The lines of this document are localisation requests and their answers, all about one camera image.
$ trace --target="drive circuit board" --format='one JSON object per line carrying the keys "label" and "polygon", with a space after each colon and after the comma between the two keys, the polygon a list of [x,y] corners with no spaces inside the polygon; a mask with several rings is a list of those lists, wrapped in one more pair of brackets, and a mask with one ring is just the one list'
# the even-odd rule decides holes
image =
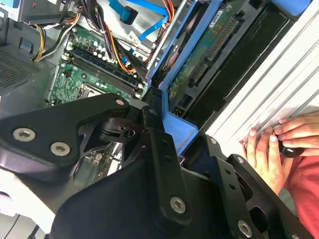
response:
{"label": "drive circuit board", "polygon": [[170,103],[177,98],[178,94],[183,96],[183,91],[189,84],[196,85],[200,76],[208,67],[204,63],[205,60],[211,61],[216,56],[236,27],[238,20],[233,16],[241,6],[242,1],[237,0],[230,0],[221,5],[209,27],[169,86],[168,97]]}

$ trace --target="sleeve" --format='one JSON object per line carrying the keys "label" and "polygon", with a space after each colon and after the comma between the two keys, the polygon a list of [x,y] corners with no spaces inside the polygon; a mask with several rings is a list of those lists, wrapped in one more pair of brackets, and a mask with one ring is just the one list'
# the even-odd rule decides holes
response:
{"label": "sleeve", "polygon": [[300,222],[319,239],[319,156],[294,159],[285,183]]}

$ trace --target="sticker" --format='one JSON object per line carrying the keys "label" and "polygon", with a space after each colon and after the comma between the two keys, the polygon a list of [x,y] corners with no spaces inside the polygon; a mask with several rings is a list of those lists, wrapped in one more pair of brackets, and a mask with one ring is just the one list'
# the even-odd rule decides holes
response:
{"label": "sticker", "polygon": [[130,32],[129,38],[131,42],[133,43],[133,45],[135,45],[136,47],[140,45],[141,41],[139,40],[138,36],[135,35],[134,32],[132,31]]}
{"label": "sticker", "polygon": [[217,21],[219,20],[220,16],[223,14],[223,10],[219,10],[218,13],[216,14],[216,16],[213,18],[213,20],[211,21],[209,28],[213,28],[214,25],[217,23]]}

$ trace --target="screw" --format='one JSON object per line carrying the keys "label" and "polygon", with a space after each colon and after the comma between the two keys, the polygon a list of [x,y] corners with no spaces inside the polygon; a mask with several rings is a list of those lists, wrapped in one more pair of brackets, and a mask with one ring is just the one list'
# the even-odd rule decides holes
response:
{"label": "screw", "polygon": [[35,132],[30,128],[17,128],[12,135],[14,139],[21,142],[29,142],[35,139]]}
{"label": "screw", "polygon": [[155,116],[158,115],[158,113],[156,112],[156,110],[154,110],[153,108],[150,108],[150,109],[149,109],[149,112],[151,112],[151,114],[153,114],[153,115],[155,115]]}
{"label": "screw", "polygon": [[250,227],[248,226],[247,222],[243,220],[238,221],[238,228],[241,231],[242,234],[245,235],[247,238],[251,238],[253,235],[253,232],[251,231]]}
{"label": "screw", "polygon": [[119,105],[123,106],[124,102],[122,100],[116,100],[116,103],[118,103]]}
{"label": "screw", "polygon": [[240,163],[244,163],[244,160],[241,157],[239,157],[239,156],[237,157],[237,161],[240,162]]}
{"label": "screw", "polygon": [[51,152],[56,156],[66,156],[70,153],[71,148],[63,142],[55,142],[50,147]]}
{"label": "screw", "polygon": [[213,143],[213,144],[217,144],[217,141],[213,138],[210,138],[210,141]]}
{"label": "screw", "polygon": [[179,197],[172,197],[170,199],[170,206],[173,210],[179,214],[186,212],[185,202]]}

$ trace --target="orange wire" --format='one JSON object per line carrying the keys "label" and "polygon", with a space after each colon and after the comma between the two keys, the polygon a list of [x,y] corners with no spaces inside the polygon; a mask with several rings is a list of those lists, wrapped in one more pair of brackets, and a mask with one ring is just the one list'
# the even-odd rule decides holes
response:
{"label": "orange wire", "polygon": [[172,20],[173,20],[173,18],[175,16],[174,6],[173,6],[173,3],[172,3],[171,0],[168,0],[168,2],[169,2],[169,5],[170,5],[170,9],[171,9],[171,13],[172,13]]}
{"label": "orange wire", "polygon": [[167,9],[167,11],[168,11],[168,14],[169,14],[169,20],[168,20],[168,22],[171,22],[171,20],[172,20],[171,11],[170,11],[169,7],[167,6],[165,0],[163,0],[163,3],[164,3],[164,5],[165,5],[165,7],[166,7],[166,9]]}
{"label": "orange wire", "polygon": [[123,70],[125,70],[126,72],[130,72],[130,73],[131,72],[135,72],[136,71],[135,69],[128,69],[125,65],[123,65],[123,63],[122,63],[122,61],[121,61],[121,59],[119,57],[119,53],[117,51],[117,48],[115,46],[113,35],[112,35],[112,33],[111,33],[110,29],[108,28],[106,23],[105,23],[105,27],[106,27],[107,31],[109,32],[109,35],[111,36],[111,42],[112,42],[113,50],[114,50],[114,53],[115,53],[115,57],[116,57],[118,63],[120,64],[121,68]]}

